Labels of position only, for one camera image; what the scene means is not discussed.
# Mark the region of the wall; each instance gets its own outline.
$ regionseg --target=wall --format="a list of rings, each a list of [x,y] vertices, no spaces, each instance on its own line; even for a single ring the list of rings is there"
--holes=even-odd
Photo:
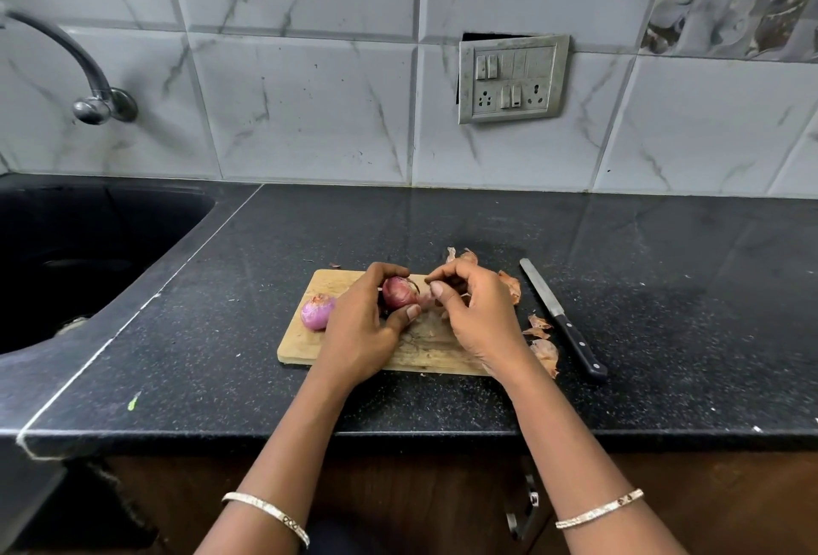
[[[10,24],[15,170],[818,196],[818,0],[4,1],[57,19],[141,106],[75,122],[79,68]],[[466,30],[570,33],[563,115],[457,125]]]

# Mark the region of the cutting board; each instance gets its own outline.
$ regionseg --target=cutting board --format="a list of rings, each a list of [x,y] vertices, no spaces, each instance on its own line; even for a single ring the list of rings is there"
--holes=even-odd
[[[363,271],[315,271],[278,346],[278,360],[281,363],[309,365],[316,360],[324,332],[313,332],[303,325],[300,317],[302,306],[319,292],[341,296],[362,275]],[[429,291],[423,281],[425,275],[411,275],[411,278],[421,292]],[[442,309],[422,312],[401,334],[392,359],[383,369],[487,376],[480,362],[457,342],[451,325],[441,319],[441,312]]]

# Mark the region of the silver bangle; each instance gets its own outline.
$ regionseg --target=silver bangle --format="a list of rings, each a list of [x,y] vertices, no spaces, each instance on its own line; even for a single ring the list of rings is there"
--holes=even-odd
[[[642,492],[642,489],[637,488],[632,493],[628,493],[624,497],[618,498],[616,501],[612,501],[611,503],[606,503],[603,506],[594,508],[590,512],[580,514],[578,517],[568,518],[567,520],[558,520],[556,523],[556,527],[557,529],[568,529],[569,527],[584,525],[585,523],[591,522],[592,520],[596,520],[599,517],[603,517],[605,514],[610,514],[614,510],[624,508],[625,506],[629,505],[630,503],[633,503],[638,498],[644,495],[645,493]]]
[[[291,529],[304,543],[304,546],[309,549],[309,536],[307,532],[301,529],[301,525],[295,522],[293,519],[288,517],[284,514],[281,510],[276,508],[276,506],[272,505],[271,503],[267,503],[263,499],[258,497],[253,497],[251,494],[244,494],[244,493],[227,493],[222,497],[222,502],[225,501],[240,501],[242,503],[247,503],[248,505],[253,506],[254,508],[260,509],[262,512],[266,512],[271,517],[280,520],[284,525]]]

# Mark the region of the speckled black countertop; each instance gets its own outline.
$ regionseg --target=speckled black countertop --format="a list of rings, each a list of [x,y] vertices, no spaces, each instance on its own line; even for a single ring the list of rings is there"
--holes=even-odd
[[[97,316],[118,324],[0,357],[0,433],[28,424],[40,456],[255,450],[306,373],[276,349],[316,269],[427,272],[467,246],[517,276],[530,258],[608,364],[606,385],[587,384],[559,346],[558,384],[608,448],[818,449],[818,200],[183,186],[218,203]],[[521,321],[533,311],[524,281]],[[493,380],[380,373],[353,393],[332,445],[522,439]]]

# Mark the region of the unpeeled onion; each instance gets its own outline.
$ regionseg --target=unpeeled onion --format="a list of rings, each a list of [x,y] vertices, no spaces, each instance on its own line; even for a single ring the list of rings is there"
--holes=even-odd
[[[380,287],[383,302],[390,310],[401,309],[419,302],[421,290],[411,279],[390,277]]]
[[[334,296],[316,294],[301,308],[301,322],[310,331],[326,329],[326,323],[329,322],[334,307]]]

